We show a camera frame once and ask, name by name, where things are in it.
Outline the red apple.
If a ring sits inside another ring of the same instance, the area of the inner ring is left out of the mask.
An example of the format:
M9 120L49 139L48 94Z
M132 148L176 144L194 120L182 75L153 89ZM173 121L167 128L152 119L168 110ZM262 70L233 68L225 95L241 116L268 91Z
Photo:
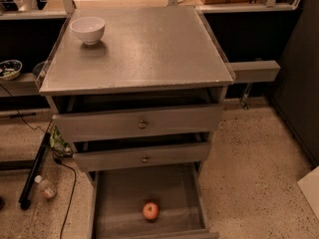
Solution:
M154 221L160 213L159 206L154 202L147 202L143 207L143 216L148 221Z

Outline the grey drawer cabinet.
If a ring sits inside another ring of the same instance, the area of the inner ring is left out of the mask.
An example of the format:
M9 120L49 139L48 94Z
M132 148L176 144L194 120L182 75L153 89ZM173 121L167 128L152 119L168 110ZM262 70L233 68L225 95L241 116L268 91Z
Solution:
M221 104L233 77L204 17L191 6L97 11L93 46L60 37L40 92L54 115ZM214 131L68 142L76 153L208 142Z

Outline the top grey drawer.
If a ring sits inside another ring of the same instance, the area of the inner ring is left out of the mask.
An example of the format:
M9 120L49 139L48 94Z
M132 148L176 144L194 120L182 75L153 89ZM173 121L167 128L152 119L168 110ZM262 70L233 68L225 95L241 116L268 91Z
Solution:
M178 106L54 115L53 122L67 142L211 132L223 105Z

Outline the grey drawer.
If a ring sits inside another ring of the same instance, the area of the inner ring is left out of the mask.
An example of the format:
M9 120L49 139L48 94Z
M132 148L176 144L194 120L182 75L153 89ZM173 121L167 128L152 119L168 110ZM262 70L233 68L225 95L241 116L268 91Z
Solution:
M211 132L223 105L178 106L54 115L53 122L67 142Z
M218 239L193 164L97 173L88 239Z
M173 144L76 153L74 160L83 171L113 170L205 161L210 148L208 142Z

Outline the middle grey drawer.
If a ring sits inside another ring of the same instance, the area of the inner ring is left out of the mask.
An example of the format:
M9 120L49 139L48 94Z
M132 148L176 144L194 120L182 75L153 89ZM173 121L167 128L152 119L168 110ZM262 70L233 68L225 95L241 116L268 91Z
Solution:
M210 148L208 142L173 144L76 153L74 160L83 171L113 170L205 161Z

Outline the bottom grey drawer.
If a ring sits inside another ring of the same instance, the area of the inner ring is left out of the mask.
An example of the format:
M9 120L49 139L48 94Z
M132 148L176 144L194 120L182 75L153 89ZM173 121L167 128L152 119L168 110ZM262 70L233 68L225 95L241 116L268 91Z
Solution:
M97 173L88 239L218 239L193 164Z

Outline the green snack bag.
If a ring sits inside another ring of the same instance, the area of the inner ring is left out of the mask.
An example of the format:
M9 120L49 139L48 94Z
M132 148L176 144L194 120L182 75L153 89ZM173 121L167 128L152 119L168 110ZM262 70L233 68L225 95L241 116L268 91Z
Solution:
M71 157L73 155L70 145L63 140L56 127L51 132L49 142L51 149L58 157Z

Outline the grey side shelf beam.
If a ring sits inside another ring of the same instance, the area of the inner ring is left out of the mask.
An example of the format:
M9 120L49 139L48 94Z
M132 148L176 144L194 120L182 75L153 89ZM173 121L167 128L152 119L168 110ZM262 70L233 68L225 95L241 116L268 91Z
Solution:
M236 84L273 82L280 71L275 61L235 62L230 64Z

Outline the white ceramic bowl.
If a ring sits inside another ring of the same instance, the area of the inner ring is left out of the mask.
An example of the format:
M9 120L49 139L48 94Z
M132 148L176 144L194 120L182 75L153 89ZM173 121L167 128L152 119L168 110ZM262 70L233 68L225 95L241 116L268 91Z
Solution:
M105 21L99 17L81 17L71 22L75 36L86 45L100 42L105 32Z

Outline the plastic water bottle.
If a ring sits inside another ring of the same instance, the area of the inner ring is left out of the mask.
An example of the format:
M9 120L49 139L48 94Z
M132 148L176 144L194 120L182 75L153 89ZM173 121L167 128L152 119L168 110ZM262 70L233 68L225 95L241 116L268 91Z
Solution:
M45 198L53 199L57 195L57 189L50 180L43 178L41 175L37 175L34 181Z

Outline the patterned small bowl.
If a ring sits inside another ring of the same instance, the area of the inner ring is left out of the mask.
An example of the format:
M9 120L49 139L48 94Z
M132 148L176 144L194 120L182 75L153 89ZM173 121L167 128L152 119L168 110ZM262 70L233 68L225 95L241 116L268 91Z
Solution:
M22 63L18 60L7 60L0 63L0 79L12 81L20 76Z

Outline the black metal bar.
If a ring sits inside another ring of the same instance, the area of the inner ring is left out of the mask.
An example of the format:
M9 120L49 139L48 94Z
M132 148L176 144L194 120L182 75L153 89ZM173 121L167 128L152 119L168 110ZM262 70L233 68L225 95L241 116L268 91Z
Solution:
M31 205L31 201L28 199L28 197L29 197L29 194L30 194L31 189L33 187L34 179L38 175L38 171L39 171L40 165L42 163L42 159L45 155L46 148L49 145L49 141L50 141L50 134L48 132L46 132L44 134L42 142L40 143L36 157L33 160L33 163L31 166L31 171L29 172L26 183L24 185L24 188L23 188L22 193L21 193L20 198L19 198L20 208L22 210L27 210Z

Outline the white board corner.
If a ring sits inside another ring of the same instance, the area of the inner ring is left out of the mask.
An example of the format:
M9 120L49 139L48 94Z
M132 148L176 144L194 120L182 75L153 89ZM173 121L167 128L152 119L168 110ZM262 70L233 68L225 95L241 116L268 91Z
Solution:
M319 166L301 178L297 184L319 220Z

